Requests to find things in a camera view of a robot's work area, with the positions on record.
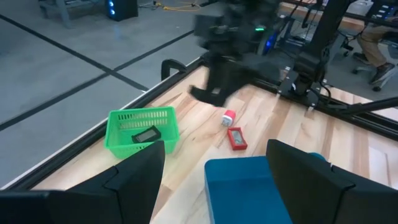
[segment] red and white bottle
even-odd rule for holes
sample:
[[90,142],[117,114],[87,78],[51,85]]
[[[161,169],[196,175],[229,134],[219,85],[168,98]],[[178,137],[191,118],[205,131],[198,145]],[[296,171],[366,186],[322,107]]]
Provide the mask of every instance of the red and white bottle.
[[235,111],[233,110],[226,110],[225,114],[223,115],[223,122],[221,123],[224,126],[231,127],[235,120]]

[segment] person's leg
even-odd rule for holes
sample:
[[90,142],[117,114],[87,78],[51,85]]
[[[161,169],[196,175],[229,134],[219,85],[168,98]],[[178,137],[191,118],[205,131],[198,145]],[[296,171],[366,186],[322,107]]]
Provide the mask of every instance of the person's leg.
[[[388,18],[387,21],[397,19],[396,17]],[[375,84],[379,80],[386,78],[395,65],[389,63],[385,56],[381,53],[378,47],[379,41],[383,38],[386,32],[397,31],[391,27],[378,26],[368,27],[358,37],[358,43],[363,50],[363,55],[355,55],[356,58],[366,58],[367,61],[377,67],[377,73],[369,81],[370,84]]]
[[379,26],[369,27],[358,37],[358,43],[362,48],[362,53],[371,65],[379,67],[387,62],[387,59],[379,50],[379,41],[383,35],[391,28]]

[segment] gray floor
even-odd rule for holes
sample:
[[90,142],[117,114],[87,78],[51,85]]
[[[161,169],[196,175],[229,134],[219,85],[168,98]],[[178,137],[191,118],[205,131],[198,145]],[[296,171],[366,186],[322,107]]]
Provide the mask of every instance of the gray floor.
[[[176,6],[173,0],[164,4]],[[219,14],[212,4],[197,13]],[[73,11],[73,28],[66,29],[53,14],[44,19],[31,0],[0,0],[4,15],[135,82],[151,88],[160,82],[160,63],[174,58],[189,63],[204,50],[189,35],[136,63],[132,59],[192,30],[193,12],[140,9],[139,17],[122,22],[106,18],[101,10]],[[103,68],[0,20],[0,125],[36,106],[102,76]],[[273,60],[283,68],[291,63],[284,54]],[[366,75],[352,75],[352,58],[337,57],[328,77],[338,88],[370,99],[395,96],[395,77],[380,93],[367,86]],[[111,75],[62,101],[0,131],[0,186],[8,183],[66,143],[142,94]]]

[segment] desk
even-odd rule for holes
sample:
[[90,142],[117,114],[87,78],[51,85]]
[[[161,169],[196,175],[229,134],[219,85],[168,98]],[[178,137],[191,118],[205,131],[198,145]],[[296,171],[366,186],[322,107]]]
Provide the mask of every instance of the desk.
[[[304,3],[308,2],[315,2],[314,0],[303,0]],[[283,2],[280,4],[280,9],[279,12],[282,14],[290,14],[292,10],[294,9],[295,5],[289,4],[286,2]],[[299,6],[297,7],[296,11],[293,13],[293,18],[304,18],[305,15],[307,14],[308,9],[306,7]],[[312,10],[310,16],[308,17],[308,22],[312,20],[312,17],[315,16],[314,22],[318,22],[322,16],[322,12],[316,13],[316,11]],[[361,32],[364,28],[364,22],[361,20],[357,19],[352,19],[348,17],[344,17],[341,24],[340,28],[343,30],[349,30],[349,31],[354,31],[354,32]]]
[[[189,85],[203,86],[207,68],[199,67],[147,106],[173,106],[181,139],[167,155],[164,177],[151,223],[209,223],[204,191],[204,163],[225,157],[261,156],[268,139],[279,139],[305,152],[318,152],[335,165],[398,189],[398,142],[370,133],[319,111],[283,100],[254,86],[239,90],[227,108],[237,113],[248,142],[245,151],[232,151],[221,123],[225,108],[194,100]],[[366,99],[332,89],[347,103]],[[379,113],[398,117],[396,109]],[[68,189],[120,160],[103,147],[103,139],[56,170],[34,189]]]

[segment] white cap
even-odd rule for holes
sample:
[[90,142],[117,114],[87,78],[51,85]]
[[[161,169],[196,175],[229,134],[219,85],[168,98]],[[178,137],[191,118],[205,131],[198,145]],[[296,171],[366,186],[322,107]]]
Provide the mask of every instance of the white cap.
[[230,116],[223,115],[223,122],[221,123],[224,126],[230,127],[233,123],[233,120]]

